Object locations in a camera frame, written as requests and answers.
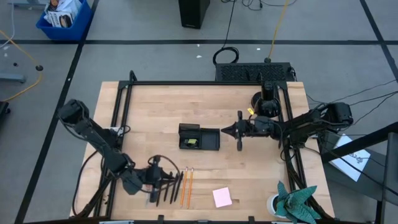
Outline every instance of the white pot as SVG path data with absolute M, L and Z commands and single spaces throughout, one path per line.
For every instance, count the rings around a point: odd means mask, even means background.
M 268 200 L 267 200 L 267 209 L 268 209 L 268 212 L 269 212 L 271 215 L 275 216 L 275 217 L 278 217 L 278 218 L 286 218 L 286 217 L 283 217 L 283 216 L 280 216 L 280 215 L 275 215 L 276 209 L 275 209 L 274 206 L 273 206 L 273 202 L 274 202 L 274 200 L 277 200 L 276 197 L 278 197 L 278 194 L 271 195 L 271 196 L 268 198 Z

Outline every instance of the gray floor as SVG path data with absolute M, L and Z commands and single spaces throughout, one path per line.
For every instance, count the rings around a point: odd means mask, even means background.
M 367 1 L 386 40 L 397 40 L 395 29 L 397 3 L 394 0 Z M 200 30 L 180 27 L 176 0 L 128 1 L 100 0 L 87 39 L 90 40 L 169 40 L 224 39 L 232 4 L 212 1 Z M 10 8 L 0 2 L 0 29 L 8 34 Z M 236 4 L 230 39 L 271 39 L 280 16 L 280 7 L 264 6 L 250 11 Z M 16 9 L 16 39 L 45 40 L 35 28 L 40 11 Z M 376 40 L 376 36 L 357 0 L 298 0 L 286 12 L 278 33 L 284 40 Z M 239 62 L 261 62 L 270 45 L 234 45 L 240 51 Z M 23 45 L 41 61 L 44 79 L 39 86 L 11 102 L 12 113 L 0 129 L 0 217 L 12 223 L 21 204 L 47 133 L 55 105 L 65 82 L 76 45 Z M 67 100 L 78 98 L 94 112 L 101 82 L 126 79 L 134 70 L 139 80 L 214 80 L 212 56 L 221 45 L 85 45 Z M 398 58 L 398 46 L 388 46 Z M 221 54 L 219 62 L 229 62 L 233 55 Z M 394 78 L 378 45 L 276 45 L 274 62 L 290 62 L 307 93 L 320 101 L 331 101 Z M 0 99 L 34 82 L 37 74 L 29 59 L 15 47 L 0 49 L 0 72 L 22 73 L 27 83 L 0 83 Z M 391 83 L 346 102 L 383 95 L 398 89 Z M 358 118 L 380 100 L 353 106 Z M 347 130 L 366 134 L 397 119 L 398 102 L 394 96 L 380 108 Z M 66 218 L 70 212 L 73 190 L 83 159 L 85 144 L 73 139 L 57 126 L 39 183 L 27 213 L 26 222 Z M 385 153 L 385 144 L 371 149 Z M 342 220 L 364 222 L 374 219 L 376 201 L 330 182 L 335 213 Z M 387 208 L 387 223 L 395 223 L 397 207 Z

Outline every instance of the potted plant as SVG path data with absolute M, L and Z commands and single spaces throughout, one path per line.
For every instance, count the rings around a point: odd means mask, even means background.
M 316 224 L 315 219 L 321 216 L 304 202 L 315 192 L 317 186 L 287 193 L 285 185 L 279 181 L 278 194 L 268 198 L 267 208 L 271 215 L 279 218 L 288 218 L 294 224 L 301 220 Z

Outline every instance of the plant pot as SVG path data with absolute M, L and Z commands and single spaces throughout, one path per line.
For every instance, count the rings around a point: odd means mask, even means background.
M 275 194 L 275 195 L 271 195 L 268 200 L 267 200 L 267 209 L 268 212 L 278 218 L 286 218 L 280 215 L 276 215 L 276 203 L 278 202 L 278 195 L 279 194 Z

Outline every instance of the black floor stripe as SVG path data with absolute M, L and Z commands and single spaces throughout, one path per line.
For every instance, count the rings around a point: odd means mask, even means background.
M 366 17 L 368 17 L 368 20 L 371 24 L 371 27 L 373 29 L 374 35 L 376 35 L 376 38 L 378 41 L 380 41 L 380 46 L 381 49 L 384 53 L 384 56 L 387 59 L 387 62 L 391 68 L 392 73 L 394 74 L 395 78 L 398 80 L 398 68 L 397 68 L 397 64 L 395 63 L 394 58 L 392 57 L 390 50 L 388 49 L 386 42 L 383 39 L 383 36 L 381 35 L 381 32 L 379 30 L 379 28 L 377 27 L 376 21 L 373 19 L 372 13 L 368 7 L 368 4 L 366 3 L 365 0 L 360 0 L 361 5 L 363 7 L 363 10 L 365 11 Z
M 77 41 L 14 40 L 17 44 L 79 44 Z M 272 40 L 228 40 L 227 44 L 271 44 Z M 85 45 L 224 44 L 224 40 L 86 40 Z M 276 45 L 377 45 L 379 40 L 276 40 Z M 390 40 L 389 45 L 398 45 Z
M 87 40 L 98 45 L 224 44 L 225 40 Z M 271 44 L 272 40 L 228 40 L 227 44 Z M 277 45 L 377 45 L 377 40 L 276 40 Z
M 0 40 L 0 44 L 4 44 L 7 40 Z M 74 40 L 13 40 L 16 44 L 79 44 Z
M 39 158 L 37 159 L 35 168 L 33 170 L 32 176 L 30 178 L 29 184 L 27 186 L 27 190 L 25 192 L 24 198 L 22 199 L 21 206 L 19 207 L 18 214 L 17 214 L 17 217 L 15 219 L 15 223 L 23 223 L 24 219 L 25 219 L 25 216 L 26 216 L 26 213 L 27 213 L 27 211 L 29 209 L 30 201 L 32 200 L 32 197 L 33 197 L 37 182 L 39 181 L 40 173 L 42 171 L 42 168 L 43 168 L 43 165 L 44 165 L 44 162 L 45 162 L 45 158 L 47 157 L 47 153 L 49 151 L 50 144 L 51 144 L 52 138 L 54 136 L 55 128 L 57 127 L 57 124 L 58 124 L 57 110 L 58 110 L 58 108 L 63 106 L 63 104 L 65 103 L 65 99 L 67 97 L 70 84 L 71 84 L 71 82 L 73 80 L 73 75 L 75 74 L 75 70 L 76 70 L 77 64 L 79 62 L 79 58 L 80 58 L 80 55 L 81 55 L 81 50 L 82 50 L 82 48 L 84 46 L 85 39 L 87 38 L 87 33 L 88 33 L 89 29 L 90 29 L 90 25 L 91 25 L 91 22 L 93 20 L 93 17 L 94 17 L 94 14 L 95 14 L 95 11 L 96 11 L 96 8 L 97 8 L 97 5 L 98 5 L 98 1 L 99 0 L 95 0 L 93 5 L 92 5 L 92 7 L 91 7 L 91 10 L 93 11 L 93 15 L 90 18 L 90 21 L 89 21 L 89 23 L 87 25 L 85 33 L 81 37 L 79 45 L 78 45 L 78 47 L 76 49 L 75 56 L 74 56 L 74 58 L 72 60 L 72 64 L 70 65 L 67 78 L 65 79 L 65 83 L 63 84 L 63 88 L 62 88 L 62 91 L 61 91 L 61 94 L 60 94 L 60 98 L 58 99 L 57 107 L 55 108 L 54 114 L 53 114 L 52 119 L 51 119 L 49 130 L 47 131 L 47 134 L 45 136 L 43 146 L 42 146 L 42 148 L 40 150 Z

